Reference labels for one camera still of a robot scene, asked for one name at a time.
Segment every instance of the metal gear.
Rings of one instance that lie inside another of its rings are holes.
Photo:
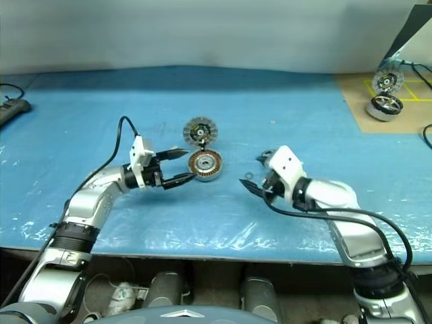
[[[378,70],[372,79],[372,89],[375,93],[395,93],[404,83],[404,74],[394,68]]]
[[[184,140],[195,147],[205,147],[217,137],[216,124],[209,118],[192,118],[183,129]]]
[[[222,170],[221,155],[212,150],[199,150],[193,153],[188,162],[190,172],[196,174],[195,179],[208,182],[216,179]]]

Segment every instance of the plastic sheet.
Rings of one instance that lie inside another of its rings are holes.
[[[133,190],[115,204],[95,253],[256,261],[335,262],[323,221],[277,215],[238,181],[260,182],[255,157],[289,145],[308,176],[343,181],[362,208],[406,232],[414,261],[432,261],[430,150],[415,134],[363,134],[327,75],[199,67],[73,72],[5,78],[30,85],[34,111],[1,131],[0,245],[38,248],[65,199],[113,149],[118,118],[131,117],[158,151],[184,142],[191,118],[215,121],[211,145],[224,169],[214,182]],[[128,162],[125,128],[114,163]],[[166,177],[187,157],[164,161]],[[383,227],[397,254],[403,245]]]

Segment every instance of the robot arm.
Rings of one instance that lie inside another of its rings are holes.
[[[70,199],[65,217],[55,224],[55,235],[22,290],[19,302],[0,310],[0,322],[3,319],[11,324],[73,321],[84,295],[85,268],[92,258],[93,244],[115,199],[133,188],[170,189],[190,181],[195,177],[193,173],[164,180],[160,168],[162,160],[177,159],[187,152],[177,148],[154,153],[150,143],[137,135],[129,164],[103,168]]]
[[[330,208],[358,209],[355,192],[341,182],[307,178],[302,162],[287,146],[267,151],[258,160],[270,169],[263,189],[248,180],[241,181],[253,194],[265,195],[268,203],[279,196],[301,211],[323,210],[334,217],[349,217],[375,225],[368,215],[326,211]],[[364,321],[424,324],[419,305],[403,282],[399,264],[389,255],[378,233],[359,223],[328,219],[326,222],[337,251],[352,274],[354,295]]]

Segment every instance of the white wall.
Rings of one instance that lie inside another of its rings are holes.
[[[0,73],[177,64],[371,71],[414,3],[2,0]]]

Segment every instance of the black wire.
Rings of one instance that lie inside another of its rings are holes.
[[[383,231],[381,231],[376,225],[373,225],[373,224],[369,223],[368,221],[363,221],[362,219],[355,219],[352,217],[333,216],[333,215],[328,215],[326,213],[310,214],[310,213],[299,213],[299,212],[294,212],[294,211],[285,211],[283,209],[279,209],[277,207],[274,207],[271,204],[271,202],[267,198],[266,191],[264,188],[263,188],[263,200],[264,200],[265,204],[272,211],[275,211],[276,213],[279,213],[282,215],[301,217],[301,218],[311,218],[311,219],[324,219],[324,220],[328,220],[328,221],[345,221],[348,223],[357,223],[360,225],[367,226],[367,227],[371,228],[372,230],[374,230],[375,232],[377,232],[377,234],[379,235],[379,237],[383,241],[384,249],[385,249],[386,253],[389,255],[389,258],[394,259],[392,249],[390,248],[389,242],[387,241],[387,238],[385,237],[385,234],[383,233]]]
[[[33,322],[24,313],[18,312],[17,310],[4,310],[0,315],[13,315],[25,320],[28,324],[33,324]]]
[[[399,264],[396,263],[396,269],[400,273],[401,280],[404,280],[407,288],[410,290],[412,298],[414,299],[416,305],[418,306],[418,309],[420,310],[420,313],[422,314],[423,320],[425,321],[426,324],[431,324],[431,321],[427,315],[425,307],[424,307],[423,303],[421,302],[421,300],[420,300],[420,298],[419,298],[419,296],[418,296],[418,294],[417,294],[417,292],[416,292],[416,290],[415,290],[415,288],[411,282],[411,278],[408,276],[408,268],[412,262],[411,245],[410,245],[408,239],[406,238],[404,232],[395,223],[393,223],[392,221],[390,221],[389,219],[387,219],[386,217],[384,217],[380,214],[372,213],[369,211],[363,211],[362,209],[326,208],[326,209],[313,209],[313,210],[311,210],[313,212],[319,212],[316,214],[285,211],[282,209],[278,209],[277,207],[274,207],[271,204],[271,202],[269,201],[269,199],[267,198],[267,195],[265,193],[266,193],[265,189],[263,189],[263,200],[264,200],[265,204],[272,211],[275,211],[276,213],[279,213],[282,215],[302,217],[302,218],[312,218],[312,219],[324,219],[324,220],[332,220],[332,221],[346,221],[346,222],[350,222],[350,223],[357,223],[357,224],[365,225],[365,226],[371,228],[372,230],[374,230],[378,233],[379,237],[383,241],[384,249],[387,252],[387,254],[389,255],[389,258],[393,261],[396,261],[394,256],[393,256],[393,252],[390,248],[389,242],[387,241],[387,238],[385,237],[385,234],[377,226],[375,226],[375,225],[373,225],[367,221],[362,221],[360,219],[353,219],[351,217],[343,217],[343,216],[331,216],[331,215],[328,215],[328,214],[325,214],[322,212],[323,211],[324,212],[335,211],[335,212],[361,213],[361,214],[368,215],[370,217],[378,218],[378,219],[386,222],[388,225],[390,225],[398,233],[398,235],[402,239],[402,241],[405,245],[405,249],[406,249],[406,262],[405,262],[402,269],[399,267]]]
[[[432,72],[432,69],[427,67],[424,64],[419,64],[419,63],[406,63],[405,60],[403,60],[402,62],[400,62],[401,65],[414,65],[414,66],[421,66],[422,68],[425,68],[426,70],[428,70],[429,72]]]
[[[384,217],[384,216],[382,216],[380,214],[373,213],[371,211],[364,211],[362,209],[352,209],[352,208],[324,208],[324,209],[313,209],[313,210],[310,210],[310,211],[313,211],[313,212],[336,211],[336,212],[341,212],[341,213],[363,214],[363,215],[368,215],[368,216],[373,217],[373,218],[377,218],[380,221],[383,221],[383,222],[387,223],[399,235],[400,239],[402,240],[402,242],[404,243],[404,246],[405,246],[406,261],[405,261],[405,264],[404,264],[404,266],[402,268],[403,272],[407,272],[408,268],[411,266],[411,263],[412,263],[412,248],[411,248],[411,244],[408,241],[408,238],[405,236],[405,233],[393,221],[389,220],[387,217]]]
[[[129,119],[129,117],[127,116],[122,116],[119,119],[119,123],[118,123],[118,127],[117,127],[117,136],[115,139],[115,146],[114,146],[114,151],[112,152],[111,156],[108,158],[108,160],[106,160],[106,162],[104,162],[104,164],[102,164],[100,167],[96,168],[94,171],[92,171],[90,173],[90,175],[87,176],[87,178],[81,182],[81,184],[75,189],[74,193],[71,195],[71,198],[75,195],[75,193],[77,193],[79,190],[82,189],[83,186],[85,186],[85,184],[91,179],[93,178],[98,172],[100,172],[100,170],[102,170],[104,167],[106,167],[108,164],[110,164],[110,162],[112,162],[112,160],[114,160],[115,156],[117,155],[117,152],[119,150],[119,146],[120,146],[120,140],[122,138],[122,127],[123,127],[123,121],[126,120],[134,135],[138,136],[139,133],[136,130],[134,124],[131,122],[131,120]],[[57,225],[61,224],[65,218],[65,214],[67,209],[69,208],[69,203],[70,203],[70,199],[67,200],[67,202],[65,203],[64,209],[63,209],[63,213],[61,214],[61,217],[59,218],[59,221],[57,222],[57,224],[52,224],[53,227],[55,227],[55,229],[51,232],[50,236],[47,238],[47,240],[45,241],[45,243],[43,244],[42,248],[38,251],[38,254],[33,258],[32,262],[27,266],[26,270],[23,272],[23,274],[21,275],[21,277],[19,278],[19,280],[16,282],[16,284],[13,286],[12,290],[10,291],[10,293],[6,296],[5,300],[1,303],[0,308],[3,308],[5,306],[7,306],[11,300],[11,298],[15,295],[15,293],[17,292],[17,290],[19,288],[22,287],[22,284],[24,283],[24,280],[26,280],[26,278],[28,277],[28,275],[30,274],[31,271],[33,271],[34,266],[36,265],[36,263],[39,261],[42,253],[44,253],[45,249],[48,247],[49,242],[53,239],[56,231],[57,231]]]
[[[18,97],[14,98],[14,99],[21,99],[22,97],[24,97],[24,90],[22,88],[20,88],[19,86],[16,86],[15,84],[11,84],[11,83],[0,83],[0,86],[11,86],[12,88],[18,89],[21,93]]]
[[[424,76],[421,75],[421,73],[416,69],[415,64],[411,63],[411,69],[432,90],[432,84],[428,80],[426,80]]]
[[[431,141],[427,138],[427,135],[426,135],[426,131],[427,131],[429,128],[432,128],[432,124],[430,124],[430,125],[426,126],[425,128],[423,128],[423,139],[425,140],[426,145],[429,146],[429,147],[432,149],[432,143],[431,143]]]

